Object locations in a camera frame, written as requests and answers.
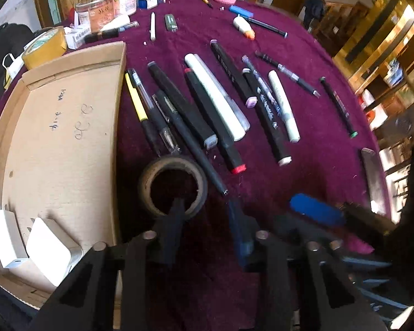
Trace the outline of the white slim marker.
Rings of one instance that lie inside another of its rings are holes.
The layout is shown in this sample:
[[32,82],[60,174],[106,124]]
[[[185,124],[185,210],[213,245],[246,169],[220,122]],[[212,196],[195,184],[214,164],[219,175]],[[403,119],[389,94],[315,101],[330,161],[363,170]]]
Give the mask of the white slim marker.
[[301,139],[297,123],[292,113],[291,105],[289,103],[286,92],[275,70],[268,73],[268,80],[271,83],[277,103],[280,107],[281,118],[286,127],[287,135],[292,143],[297,143]]

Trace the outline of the black marker red cap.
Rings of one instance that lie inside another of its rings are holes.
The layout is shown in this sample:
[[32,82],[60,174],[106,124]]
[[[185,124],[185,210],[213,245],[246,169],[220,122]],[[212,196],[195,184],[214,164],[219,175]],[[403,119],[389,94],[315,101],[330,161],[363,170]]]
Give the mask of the black marker red cap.
[[200,110],[200,113],[217,135],[217,147],[229,171],[233,174],[244,172],[247,167],[242,161],[242,157],[239,152],[235,148],[231,135],[227,131],[227,128],[224,125],[219,113],[209,98],[206,89],[203,87],[191,68],[185,69],[185,80],[189,86],[192,97]]

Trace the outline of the dark tape roll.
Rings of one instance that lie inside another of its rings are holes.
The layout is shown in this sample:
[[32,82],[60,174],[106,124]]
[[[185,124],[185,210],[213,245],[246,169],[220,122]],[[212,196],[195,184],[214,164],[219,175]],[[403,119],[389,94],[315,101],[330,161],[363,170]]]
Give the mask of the dark tape roll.
[[208,194],[208,181],[201,167],[185,156],[164,156],[143,171],[139,197],[156,217],[170,214],[175,201],[182,202],[185,217],[191,219],[202,209]]

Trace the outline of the black marker grey cap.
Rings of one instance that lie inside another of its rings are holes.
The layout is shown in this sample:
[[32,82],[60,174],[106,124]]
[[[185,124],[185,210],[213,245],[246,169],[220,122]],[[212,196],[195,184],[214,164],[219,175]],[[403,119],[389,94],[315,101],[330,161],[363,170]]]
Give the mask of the black marker grey cap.
[[169,79],[167,74],[155,61],[148,63],[148,71],[159,88],[166,94],[169,101],[182,116],[188,128],[192,131],[197,141],[205,150],[210,150],[217,145],[217,135],[207,124],[200,112],[190,104],[177,86]]

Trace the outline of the black marker white cap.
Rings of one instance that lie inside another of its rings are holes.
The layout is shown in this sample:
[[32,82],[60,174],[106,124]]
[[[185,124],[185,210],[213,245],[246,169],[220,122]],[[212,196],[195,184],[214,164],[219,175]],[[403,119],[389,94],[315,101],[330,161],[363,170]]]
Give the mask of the black marker white cap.
[[286,147],[283,145],[284,136],[278,126],[274,112],[271,110],[268,99],[249,68],[242,69],[242,76],[245,78],[250,89],[255,93],[258,99],[254,108],[258,115],[259,122],[266,133],[266,138],[270,144],[274,158],[280,166],[289,164],[292,158],[287,152]]

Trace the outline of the black fineliner pen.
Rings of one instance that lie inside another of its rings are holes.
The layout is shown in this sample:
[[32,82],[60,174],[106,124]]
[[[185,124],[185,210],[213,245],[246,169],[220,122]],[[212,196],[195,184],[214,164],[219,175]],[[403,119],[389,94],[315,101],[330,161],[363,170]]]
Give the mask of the black fineliner pen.
[[158,105],[161,107],[162,112],[164,112],[164,115],[168,117],[169,121],[174,125],[188,149],[196,158],[206,176],[210,179],[211,183],[216,187],[221,195],[226,196],[229,191],[223,179],[211,165],[210,161],[202,151],[195,137],[191,134],[190,129],[185,125],[172,102],[170,102],[166,94],[161,90],[159,90],[154,97],[158,101]]

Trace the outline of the black marker pink cap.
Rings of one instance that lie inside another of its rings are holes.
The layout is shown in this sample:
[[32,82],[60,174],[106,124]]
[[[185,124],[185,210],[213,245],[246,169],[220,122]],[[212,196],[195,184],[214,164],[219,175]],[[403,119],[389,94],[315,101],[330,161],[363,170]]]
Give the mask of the black marker pink cap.
[[217,61],[223,67],[225,73],[232,82],[232,85],[237,90],[242,102],[247,108],[254,108],[258,102],[258,99],[255,93],[250,89],[245,78],[239,72],[237,66],[235,66],[232,58],[226,53],[224,48],[218,43],[217,40],[210,41],[210,48]]

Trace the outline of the blue patterned clear pen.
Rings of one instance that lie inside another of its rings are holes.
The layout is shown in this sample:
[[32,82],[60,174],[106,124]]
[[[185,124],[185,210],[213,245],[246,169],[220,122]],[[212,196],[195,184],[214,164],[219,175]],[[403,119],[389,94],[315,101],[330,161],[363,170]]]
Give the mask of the blue patterned clear pen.
[[259,71],[255,68],[255,66],[253,65],[253,63],[250,61],[250,58],[248,58],[247,55],[243,55],[241,57],[241,60],[250,69],[250,71],[252,72],[252,74],[254,75],[254,77],[256,78],[256,80],[258,81],[259,86],[262,89],[263,93],[266,94],[266,97],[268,97],[269,101],[273,105],[274,110],[276,111],[276,114],[279,117],[281,117],[280,107],[279,107],[276,99],[273,96],[273,93],[272,93],[271,88],[268,86],[268,84],[266,83],[266,81],[263,79],[263,77],[261,76],[261,74],[259,73]]

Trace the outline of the black marker green cap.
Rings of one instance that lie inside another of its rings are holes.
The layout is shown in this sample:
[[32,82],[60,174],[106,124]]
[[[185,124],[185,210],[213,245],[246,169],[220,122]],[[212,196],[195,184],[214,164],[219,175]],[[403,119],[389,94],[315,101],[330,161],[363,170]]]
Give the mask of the black marker green cap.
[[340,99],[338,93],[328,83],[325,76],[322,76],[319,79],[319,81],[320,81],[321,85],[323,86],[325,92],[328,94],[331,101],[335,105],[337,113],[339,114],[345,128],[347,129],[347,132],[349,133],[350,138],[355,138],[357,136],[357,131],[355,130],[354,126],[352,125],[351,119],[350,119],[350,114],[349,114],[348,110],[346,109],[344,103]]

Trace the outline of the white power adapter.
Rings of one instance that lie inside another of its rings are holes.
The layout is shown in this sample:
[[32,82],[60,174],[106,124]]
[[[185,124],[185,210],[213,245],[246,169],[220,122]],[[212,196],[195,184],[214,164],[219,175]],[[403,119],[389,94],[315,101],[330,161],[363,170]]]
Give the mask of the white power adapter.
[[56,287],[84,255],[81,246],[55,220],[41,217],[33,222],[26,252],[43,276]]

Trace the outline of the translucent white pen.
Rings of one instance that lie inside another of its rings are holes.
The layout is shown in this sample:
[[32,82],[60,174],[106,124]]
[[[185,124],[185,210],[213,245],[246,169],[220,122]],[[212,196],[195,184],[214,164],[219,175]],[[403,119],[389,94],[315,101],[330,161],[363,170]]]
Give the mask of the translucent white pen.
[[236,104],[235,100],[232,99],[229,94],[225,91],[222,84],[217,80],[213,72],[207,67],[207,65],[204,63],[204,61],[198,56],[198,54],[194,55],[195,58],[198,60],[200,65],[203,67],[203,69],[206,71],[210,79],[213,81],[217,89],[221,92],[224,99],[227,101],[229,106],[231,107],[233,113],[237,117],[238,121],[240,122],[241,126],[247,132],[250,129],[250,122],[247,120],[247,117],[245,117],[244,113],[240,109],[240,107]]

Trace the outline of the yellow black pen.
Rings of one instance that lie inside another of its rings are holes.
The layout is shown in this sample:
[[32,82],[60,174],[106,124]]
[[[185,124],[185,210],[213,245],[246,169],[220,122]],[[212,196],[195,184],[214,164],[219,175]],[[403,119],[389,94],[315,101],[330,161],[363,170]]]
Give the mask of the yellow black pen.
[[140,99],[140,95],[137,89],[134,87],[133,79],[128,74],[128,71],[125,71],[125,81],[128,87],[128,91],[130,93],[131,101],[134,105],[134,109],[137,114],[137,118],[140,121],[141,127],[144,130],[144,135],[146,136],[146,140],[150,145],[153,152],[156,156],[161,157],[161,148],[159,142],[159,135],[153,125],[152,121],[148,118],[146,110],[143,106],[143,103]]

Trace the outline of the black retractable gel pen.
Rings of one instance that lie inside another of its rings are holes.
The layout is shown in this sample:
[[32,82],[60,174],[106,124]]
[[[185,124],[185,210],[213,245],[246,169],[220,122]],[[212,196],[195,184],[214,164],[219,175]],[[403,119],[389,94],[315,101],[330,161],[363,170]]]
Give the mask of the black retractable gel pen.
[[289,77],[290,80],[294,81],[297,85],[299,85],[303,90],[305,90],[307,93],[313,95],[316,98],[320,97],[319,92],[315,87],[308,84],[304,79],[302,79],[300,76],[286,68],[283,64],[278,63],[273,58],[269,57],[268,55],[261,53],[259,51],[255,51],[255,56],[262,59],[266,63],[270,64],[271,66],[275,67],[277,70],[279,70],[282,74]]

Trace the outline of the cardboard box tray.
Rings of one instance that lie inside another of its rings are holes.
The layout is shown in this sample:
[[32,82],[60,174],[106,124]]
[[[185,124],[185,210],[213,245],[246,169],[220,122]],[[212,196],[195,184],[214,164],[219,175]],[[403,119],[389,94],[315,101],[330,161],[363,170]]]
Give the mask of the cardboard box tray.
[[82,250],[120,241],[116,133],[127,47],[103,43],[26,72],[0,116],[0,207],[23,239],[53,219]]

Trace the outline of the white charger adapter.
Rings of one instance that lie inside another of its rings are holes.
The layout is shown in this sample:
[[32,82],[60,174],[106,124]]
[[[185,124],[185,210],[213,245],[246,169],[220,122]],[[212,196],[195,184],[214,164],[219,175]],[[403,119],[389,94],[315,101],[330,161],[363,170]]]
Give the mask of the white charger adapter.
[[20,266],[28,259],[15,214],[0,209],[0,262],[3,268]]

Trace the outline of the black marker teal caps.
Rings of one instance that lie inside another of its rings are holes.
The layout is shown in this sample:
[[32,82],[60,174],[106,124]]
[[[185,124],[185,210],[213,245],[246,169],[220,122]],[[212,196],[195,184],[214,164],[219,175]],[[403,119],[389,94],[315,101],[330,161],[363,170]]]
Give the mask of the black marker teal caps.
[[276,28],[272,25],[269,25],[268,23],[265,23],[265,22],[262,22],[262,21],[259,21],[259,20],[255,20],[254,18],[251,18],[251,17],[245,17],[245,20],[250,22],[250,24],[257,25],[259,27],[262,27],[264,29],[272,31],[276,34],[279,34],[283,38],[287,38],[287,36],[288,36],[288,33],[286,31],[282,31],[282,30],[280,30],[280,29],[278,29],[278,28]]

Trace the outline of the white orange glue bottle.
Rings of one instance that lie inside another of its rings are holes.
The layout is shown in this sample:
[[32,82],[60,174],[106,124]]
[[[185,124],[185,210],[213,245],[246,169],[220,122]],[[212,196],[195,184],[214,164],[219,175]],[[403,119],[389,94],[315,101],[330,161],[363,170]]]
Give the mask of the white orange glue bottle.
[[242,16],[237,16],[233,19],[234,27],[239,30],[247,39],[255,39],[255,31],[250,26],[250,23]]

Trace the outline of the blue lighter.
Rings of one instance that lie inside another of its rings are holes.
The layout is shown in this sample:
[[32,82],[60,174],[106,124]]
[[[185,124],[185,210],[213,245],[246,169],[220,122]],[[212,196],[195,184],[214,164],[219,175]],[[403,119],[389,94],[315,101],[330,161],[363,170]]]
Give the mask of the blue lighter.
[[229,11],[232,12],[233,14],[236,14],[237,16],[241,16],[245,18],[253,18],[254,16],[253,12],[248,11],[234,4],[229,6]]

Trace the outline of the white stick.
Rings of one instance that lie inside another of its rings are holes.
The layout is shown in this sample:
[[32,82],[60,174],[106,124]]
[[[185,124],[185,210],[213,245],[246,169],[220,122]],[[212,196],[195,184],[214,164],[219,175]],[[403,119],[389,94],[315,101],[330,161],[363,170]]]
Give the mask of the white stick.
[[156,40],[156,15],[154,12],[151,13],[150,16],[150,40]]

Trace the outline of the black clear pen by jars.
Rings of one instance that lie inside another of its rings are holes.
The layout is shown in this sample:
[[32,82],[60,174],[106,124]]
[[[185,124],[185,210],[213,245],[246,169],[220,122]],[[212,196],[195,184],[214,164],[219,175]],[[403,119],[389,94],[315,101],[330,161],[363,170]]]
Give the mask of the black clear pen by jars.
[[112,28],[105,31],[99,31],[99,32],[93,32],[91,34],[88,34],[84,37],[84,43],[95,43],[99,40],[107,40],[110,38],[117,38],[121,32],[124,32],[130,28],[136,28],[140,24],[138,21],[133,21],[129,23],[128,25],[124,25],[118,28]]

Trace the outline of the green lighter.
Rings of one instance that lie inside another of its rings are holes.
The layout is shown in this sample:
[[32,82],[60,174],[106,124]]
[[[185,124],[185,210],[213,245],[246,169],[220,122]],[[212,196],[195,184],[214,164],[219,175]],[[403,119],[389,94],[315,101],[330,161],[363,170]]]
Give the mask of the green lighter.
[[168,31],[176,32],[179,29],[176,19],[172,14],[166,14],[164,16],[164,22]]

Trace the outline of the white barcode box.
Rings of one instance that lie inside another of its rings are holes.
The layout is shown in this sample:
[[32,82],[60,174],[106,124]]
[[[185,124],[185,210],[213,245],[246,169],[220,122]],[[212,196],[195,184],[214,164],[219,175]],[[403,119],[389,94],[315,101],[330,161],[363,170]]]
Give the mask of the white barcode box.
[[74,28],[65,27],[65,40],[69,49],[76,50],[84,45],[84,38],[91,33],[89,24],[78,25]]

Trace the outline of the small yellow black screwdriver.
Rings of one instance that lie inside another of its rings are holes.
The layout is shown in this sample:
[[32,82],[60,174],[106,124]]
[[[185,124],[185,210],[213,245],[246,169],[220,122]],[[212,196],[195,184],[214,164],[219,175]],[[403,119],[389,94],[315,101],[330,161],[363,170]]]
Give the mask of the small yellow black screwdriver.
[[208,0],[203,0],[203,2],[205,3],[205,4],[207,4],[208,5],[208,7],[210,7],[211,9],[213,9],[213,5],[208,1]]

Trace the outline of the yellow tape roll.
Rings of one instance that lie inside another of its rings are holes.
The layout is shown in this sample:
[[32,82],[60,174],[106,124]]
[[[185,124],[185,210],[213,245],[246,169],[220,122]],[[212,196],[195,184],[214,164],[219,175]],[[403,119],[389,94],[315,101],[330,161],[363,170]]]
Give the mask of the yellow tape roll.
[[55,27],[39,35],[22,54],[22,61],[28,70],[61,57],[67,50],[63,26]]

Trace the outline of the clear orange label jar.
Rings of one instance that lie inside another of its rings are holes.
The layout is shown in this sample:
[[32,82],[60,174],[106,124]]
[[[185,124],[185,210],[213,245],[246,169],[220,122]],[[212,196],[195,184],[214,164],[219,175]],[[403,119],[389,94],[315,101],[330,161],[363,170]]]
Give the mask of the clear orange label jar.
[[95,0],[75,6],[81,25],[89,25],[91,32],[100,31],[115,18],[113,0]]

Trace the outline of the blue white small box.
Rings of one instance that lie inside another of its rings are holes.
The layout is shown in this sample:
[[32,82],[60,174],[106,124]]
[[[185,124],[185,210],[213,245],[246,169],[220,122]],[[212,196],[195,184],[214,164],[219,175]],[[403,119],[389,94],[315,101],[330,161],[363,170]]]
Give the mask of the blue white small box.
[[149,10],[165,2],[166,0],[137,0],[137,7],[139,9]]

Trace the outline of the black bag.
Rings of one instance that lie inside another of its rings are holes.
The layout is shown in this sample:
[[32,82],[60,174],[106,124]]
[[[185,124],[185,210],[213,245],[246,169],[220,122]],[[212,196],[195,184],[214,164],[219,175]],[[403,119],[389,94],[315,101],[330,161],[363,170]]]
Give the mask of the black bag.
[[0,92],[3,91],[5,69],[3,58],[11,53],[15,58],[24,50],[24,46],[33,39],[32,31],[26,26],[15,23],[4,23],[0,26]]

